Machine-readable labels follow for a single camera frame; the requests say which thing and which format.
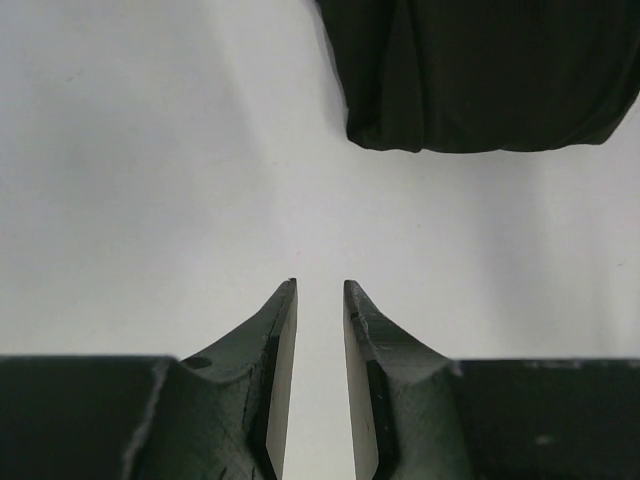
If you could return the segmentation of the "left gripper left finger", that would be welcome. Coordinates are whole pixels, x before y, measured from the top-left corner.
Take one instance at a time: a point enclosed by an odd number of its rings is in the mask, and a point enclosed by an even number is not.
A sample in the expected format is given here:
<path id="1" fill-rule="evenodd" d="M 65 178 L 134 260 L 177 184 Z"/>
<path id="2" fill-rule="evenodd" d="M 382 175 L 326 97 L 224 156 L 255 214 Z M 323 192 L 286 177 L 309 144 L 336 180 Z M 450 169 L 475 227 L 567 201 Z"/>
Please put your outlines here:
<path id="1" fill-rule="evenodd" d="M 205 349 L 1 359 L 5 479 L 279 479 L 297 327 L 283 282 Z"/>

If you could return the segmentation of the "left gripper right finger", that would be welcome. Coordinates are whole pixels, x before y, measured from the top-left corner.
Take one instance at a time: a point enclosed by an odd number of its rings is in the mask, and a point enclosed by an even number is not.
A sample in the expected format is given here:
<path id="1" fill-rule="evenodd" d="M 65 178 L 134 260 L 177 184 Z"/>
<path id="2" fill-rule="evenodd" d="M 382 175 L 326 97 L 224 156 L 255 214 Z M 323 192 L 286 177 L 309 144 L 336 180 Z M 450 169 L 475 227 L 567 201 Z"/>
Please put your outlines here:
<path id="1" fill-rule="evenodd" d="M 635 479 L 635 359 L 450 359 L 344 284 L 360 479 Z"/>

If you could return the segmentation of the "black printed t shirt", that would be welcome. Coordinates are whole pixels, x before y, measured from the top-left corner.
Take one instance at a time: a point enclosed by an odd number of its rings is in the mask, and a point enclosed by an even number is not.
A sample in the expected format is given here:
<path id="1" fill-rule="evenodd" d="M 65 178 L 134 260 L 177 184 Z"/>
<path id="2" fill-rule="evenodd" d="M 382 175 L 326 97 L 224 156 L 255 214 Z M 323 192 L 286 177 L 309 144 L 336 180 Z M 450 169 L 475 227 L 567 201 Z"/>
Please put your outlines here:
<path id="1" fill-rule="evenodd" d="M 606 142 L 639 94 L 635 1 L 322 1 L 348 139 L 470 154 Z"/>

